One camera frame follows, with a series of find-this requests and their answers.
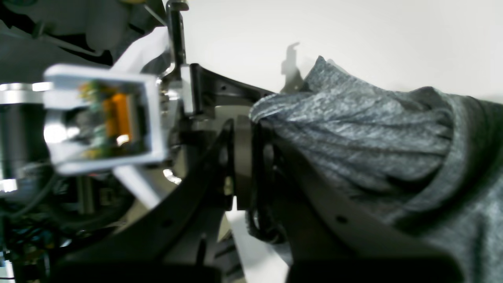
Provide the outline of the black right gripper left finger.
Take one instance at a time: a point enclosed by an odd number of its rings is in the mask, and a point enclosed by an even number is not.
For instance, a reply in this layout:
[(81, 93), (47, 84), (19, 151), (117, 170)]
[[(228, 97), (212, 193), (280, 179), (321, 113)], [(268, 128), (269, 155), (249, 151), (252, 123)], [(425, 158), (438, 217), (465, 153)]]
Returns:
[(205, 155), (156, 208), (109, 238), (65, 256), (53, 283), (222, 283), (213, 264), (237, 189), (234, 152), (250, 145), (246, 116), (226, 121)]

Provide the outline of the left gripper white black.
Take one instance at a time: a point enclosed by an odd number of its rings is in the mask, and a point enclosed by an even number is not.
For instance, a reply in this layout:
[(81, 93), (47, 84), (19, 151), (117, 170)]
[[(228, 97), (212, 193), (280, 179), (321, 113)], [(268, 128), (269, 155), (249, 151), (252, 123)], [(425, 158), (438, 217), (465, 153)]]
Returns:
[[(185, 0), (169, 0), (165, 6), (169, 67), (158, 77), (162, 94), (174, 94), (169, 104), (167, 128), (169, 138), (184, 138), (192, 134), (189, 127), (203, 118), (212, 118), (219, 106), (252, 106), (271, 95), (262, 88), (229, 79), (201, 67), (187, 64), (182, 11), (188, 11)], [(251, 208), (253, 202), (252, 126), (246, 116), (234, 122), (231, 139), (232, 193), (237, 197), (237, 208)]]

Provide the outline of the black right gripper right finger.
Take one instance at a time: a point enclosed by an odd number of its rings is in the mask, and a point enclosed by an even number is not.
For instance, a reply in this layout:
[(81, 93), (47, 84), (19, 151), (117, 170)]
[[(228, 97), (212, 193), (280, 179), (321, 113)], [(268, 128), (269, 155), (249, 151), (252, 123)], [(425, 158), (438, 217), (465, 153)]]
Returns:
[(254, 228), (287, 243), (288, 283), (461, 283), (446, 251), (410, 237), (348, 200), (271, 125), (252, 126)]

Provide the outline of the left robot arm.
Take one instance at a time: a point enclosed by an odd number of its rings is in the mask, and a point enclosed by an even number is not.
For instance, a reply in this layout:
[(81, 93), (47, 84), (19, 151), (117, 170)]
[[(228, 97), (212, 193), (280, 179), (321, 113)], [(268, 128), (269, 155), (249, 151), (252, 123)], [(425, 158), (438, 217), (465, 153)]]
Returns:
[(220, 220), (252, 200), (252, 126), (202, 120), (269, 92), (187, 64), (182, 11), (110, 69), (57, 64), (1, 85), (1, 257), (15, 283), (233, 283)]

